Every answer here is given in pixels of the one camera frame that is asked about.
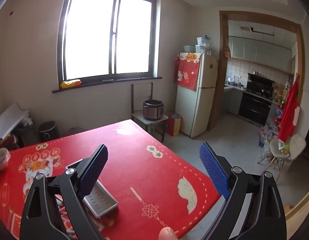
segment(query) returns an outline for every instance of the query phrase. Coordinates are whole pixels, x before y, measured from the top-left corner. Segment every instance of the blue gripper pad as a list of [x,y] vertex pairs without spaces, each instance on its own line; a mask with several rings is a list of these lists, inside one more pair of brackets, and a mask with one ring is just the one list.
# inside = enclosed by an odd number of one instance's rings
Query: blue gripper pad
[[105,145],[100,145],[90,157],[87,166],[79,174],[80,189],[77,195],[80,199],[83,199],[91,193],[107,160],[108,149]]
[[200,145],[199,156],[216,191],[227,199],[230,195],[228,176],[205,143]]

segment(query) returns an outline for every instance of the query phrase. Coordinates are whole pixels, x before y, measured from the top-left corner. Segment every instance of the electric pressure cooker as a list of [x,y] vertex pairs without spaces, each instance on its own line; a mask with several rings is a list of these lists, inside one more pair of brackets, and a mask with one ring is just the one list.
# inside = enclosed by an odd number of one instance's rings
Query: electric pressure cooker
[[164,116],[164,104],[159,100],[146,100],[143,102],[143,117],[150,121],[160,120]]

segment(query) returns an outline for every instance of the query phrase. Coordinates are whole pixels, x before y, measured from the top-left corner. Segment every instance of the perforated metal tray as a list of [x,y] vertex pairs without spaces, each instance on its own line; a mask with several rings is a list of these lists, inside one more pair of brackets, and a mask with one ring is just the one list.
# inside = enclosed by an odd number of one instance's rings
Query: perforated metal tray
[[[82,159],[69,164],[66,169],[76,168],[81,161]],[[90,195],[83,198],[83,202],[96,218],[105,215],[119,204],[99,180],[96,181]]]

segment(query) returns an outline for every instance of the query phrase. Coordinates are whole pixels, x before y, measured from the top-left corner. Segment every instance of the window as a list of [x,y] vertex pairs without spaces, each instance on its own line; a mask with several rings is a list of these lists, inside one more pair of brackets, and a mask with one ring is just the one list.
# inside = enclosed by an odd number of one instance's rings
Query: window
[[153,77],[156,0],[65,0],[58,80]]

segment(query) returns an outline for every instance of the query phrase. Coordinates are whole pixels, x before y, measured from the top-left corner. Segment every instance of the silver screw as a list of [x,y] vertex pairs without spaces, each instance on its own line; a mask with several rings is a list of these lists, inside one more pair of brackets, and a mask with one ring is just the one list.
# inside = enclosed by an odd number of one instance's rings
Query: silver screw
[[65,171],[65,173],[66,173],[67,175],[71,175],[72,173],[74,173],[74,168],[69,168],[69,169],[67,169],[67,170]]
[[272,174],[271,174],[270,171],[266,171],[266,172],[265,172],[265,176],[266,176],[267,178],[271,178],[271,177],[272,177]]
[[242,169],[240,168],[240,167],[233,167],[233,171],[235,172],[235,173],[241,173],[242,172]]
[[43,178],[43,174],[39,173],[37,176],[35,176],[36,179],[42,179]]

